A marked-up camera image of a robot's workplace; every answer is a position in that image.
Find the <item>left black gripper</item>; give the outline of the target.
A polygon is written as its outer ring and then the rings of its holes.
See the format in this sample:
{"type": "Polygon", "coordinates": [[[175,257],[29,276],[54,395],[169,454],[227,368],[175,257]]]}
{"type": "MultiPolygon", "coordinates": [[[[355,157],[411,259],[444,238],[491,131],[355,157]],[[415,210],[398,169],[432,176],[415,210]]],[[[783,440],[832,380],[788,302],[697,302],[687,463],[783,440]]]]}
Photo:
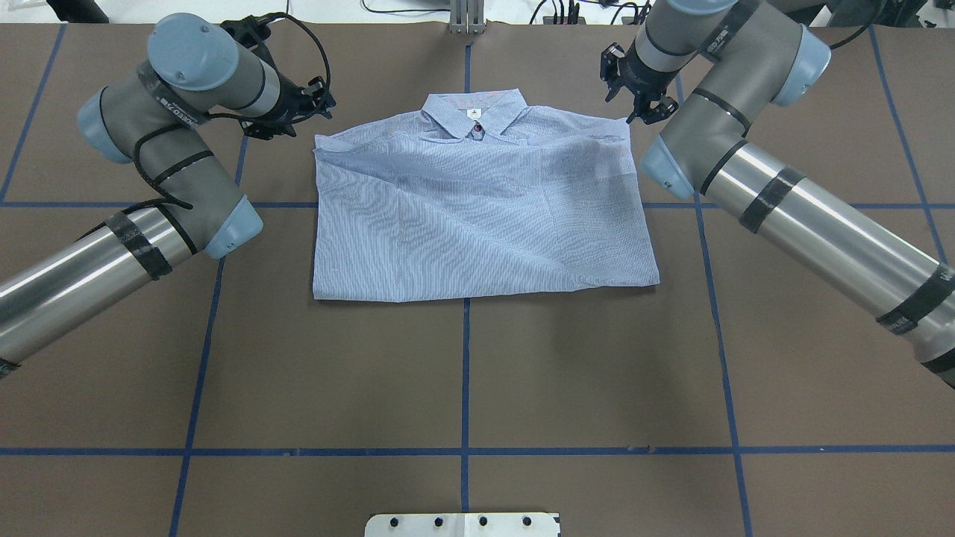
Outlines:
{"type": "Polygon", "coordinates": [[[272,126],[284,131],[294,119],[313,111],[313,89],[295,85],[289,78],[279,79],[279,95],[272,106],[272,126]]]}

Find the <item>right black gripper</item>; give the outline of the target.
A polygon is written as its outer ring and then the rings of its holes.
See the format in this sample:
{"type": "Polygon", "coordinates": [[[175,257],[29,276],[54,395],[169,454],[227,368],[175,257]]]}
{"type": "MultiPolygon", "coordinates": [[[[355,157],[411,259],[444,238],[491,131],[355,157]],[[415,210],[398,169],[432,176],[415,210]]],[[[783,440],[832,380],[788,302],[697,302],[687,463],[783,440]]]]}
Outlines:
{"type": "Polygon", "coordinates": [[[619,81],[634,98],[634,107],[627,117],[627,124],[635,120],[644,125],[671,118],[679,110],[679,103],[666,96],[676,71],[659,71],[645,64],[640,57],[624,57],[619,61],[619,81]]]}

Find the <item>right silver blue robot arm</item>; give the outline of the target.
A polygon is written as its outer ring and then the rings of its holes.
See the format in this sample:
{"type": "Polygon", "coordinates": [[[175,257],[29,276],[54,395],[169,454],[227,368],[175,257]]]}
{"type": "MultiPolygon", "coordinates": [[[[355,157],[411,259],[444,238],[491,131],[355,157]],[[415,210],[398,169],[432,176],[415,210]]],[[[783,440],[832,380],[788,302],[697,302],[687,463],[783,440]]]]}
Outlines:
{"type": "Polygon", "coordinates": [[[657,1],[628,44],[601,52],[607,97],[662,123],[640,171],[700,196],[776,245],[907,340],[953,385],[953,268],[819,186],[757,120],[801,99],[831,47],[766,1],[657,1]]]}

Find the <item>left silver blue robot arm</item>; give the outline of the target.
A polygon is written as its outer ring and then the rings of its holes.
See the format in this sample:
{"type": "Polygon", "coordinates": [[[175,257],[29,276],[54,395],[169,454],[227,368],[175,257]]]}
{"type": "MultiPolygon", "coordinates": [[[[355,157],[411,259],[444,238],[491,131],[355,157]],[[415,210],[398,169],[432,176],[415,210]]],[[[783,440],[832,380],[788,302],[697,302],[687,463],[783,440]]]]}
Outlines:
{"type": "Polygon", "coordinates": [[[2,374],[174,267],[204,252],[218,260],[263,230],[198,127],[238,122],[243,135],[294,136],[331,117],[330,67],[306,86],[280,73],[267,48],[286,11],[216,24],[173,13],[154,25],[136,70],[78,110],[82,136],[113,163],[131,164],[154,198],[123,208],[69,247],[2,285],[2,374]]]}

